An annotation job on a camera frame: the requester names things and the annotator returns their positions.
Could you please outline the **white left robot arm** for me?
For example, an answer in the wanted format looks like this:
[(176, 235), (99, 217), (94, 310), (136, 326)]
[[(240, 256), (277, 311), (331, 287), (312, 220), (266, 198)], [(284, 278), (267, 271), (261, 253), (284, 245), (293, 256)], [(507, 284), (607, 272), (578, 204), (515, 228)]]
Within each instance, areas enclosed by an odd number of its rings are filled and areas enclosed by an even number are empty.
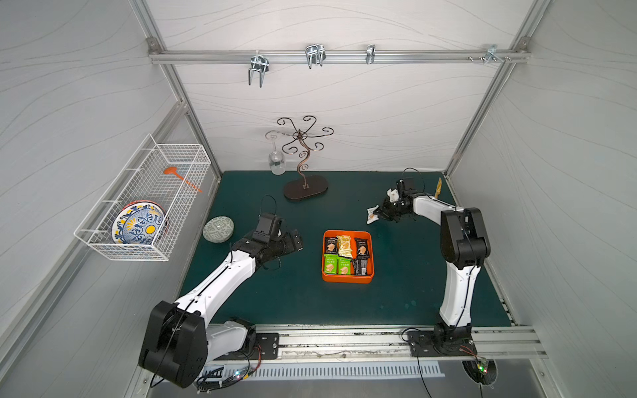
[(220, 307), (262, 265), (301, 250), (297, 230), (265, 242), (250, 234), (242, 237), (202, 283), (173, 303), (155, 305), (138, 365), (181, 388), (191, 386), (207, 361), (237, 352), (248, 341), (248, 323), (229, 320), (208, 328)]

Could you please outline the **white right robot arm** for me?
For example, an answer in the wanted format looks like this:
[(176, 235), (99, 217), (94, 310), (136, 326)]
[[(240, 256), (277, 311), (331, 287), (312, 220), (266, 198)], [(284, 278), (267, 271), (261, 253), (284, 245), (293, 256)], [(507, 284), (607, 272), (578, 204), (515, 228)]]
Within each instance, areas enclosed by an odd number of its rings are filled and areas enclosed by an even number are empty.
[(447, 275), (433, 343), (438, 351), (450, 349), (471, 338), (471, 305), (474, 286), (491, 245), (484, 217), (477, 207), (456, 207), (426, 194), (407, 195), (390, 189), (382, 205), (368, 209), (367, 223), (383, 219), (397, 221), (414, 214), (441, 229), (441, 255)]

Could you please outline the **yellow cookie packet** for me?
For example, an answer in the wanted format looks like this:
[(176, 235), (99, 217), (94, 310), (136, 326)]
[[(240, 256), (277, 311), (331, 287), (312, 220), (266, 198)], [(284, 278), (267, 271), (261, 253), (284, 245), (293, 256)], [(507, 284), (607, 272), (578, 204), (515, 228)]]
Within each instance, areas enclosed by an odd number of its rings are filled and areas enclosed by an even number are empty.
[(352, 237), (350, 235), (338, 235), (338, 255), (340, 257), (353, 258)]

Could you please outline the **white cookie packet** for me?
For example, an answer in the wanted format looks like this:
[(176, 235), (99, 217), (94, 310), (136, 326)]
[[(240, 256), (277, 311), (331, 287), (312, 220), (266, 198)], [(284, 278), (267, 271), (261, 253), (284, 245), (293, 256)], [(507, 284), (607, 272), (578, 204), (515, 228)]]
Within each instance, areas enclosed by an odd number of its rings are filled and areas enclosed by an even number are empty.
[(367, 224), (368, 225), (370, 225), (373, 222), (376, 222), (376, 221), (379, 220), (378, 208), (379, 208), (379, 205), (376, 205), (375, 207), (368, 208), (368, 218), (367, 218)]

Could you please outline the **black chocolate bar packet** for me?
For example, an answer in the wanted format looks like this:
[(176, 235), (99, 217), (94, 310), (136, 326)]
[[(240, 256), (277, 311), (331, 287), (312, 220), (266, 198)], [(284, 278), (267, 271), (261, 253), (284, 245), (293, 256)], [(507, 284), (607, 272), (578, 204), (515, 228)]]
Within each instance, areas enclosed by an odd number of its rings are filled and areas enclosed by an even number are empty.
[(373, 275), (373, 262), (369, 257), (361, 257), (353, 260), (353, 275), (371, 277)]

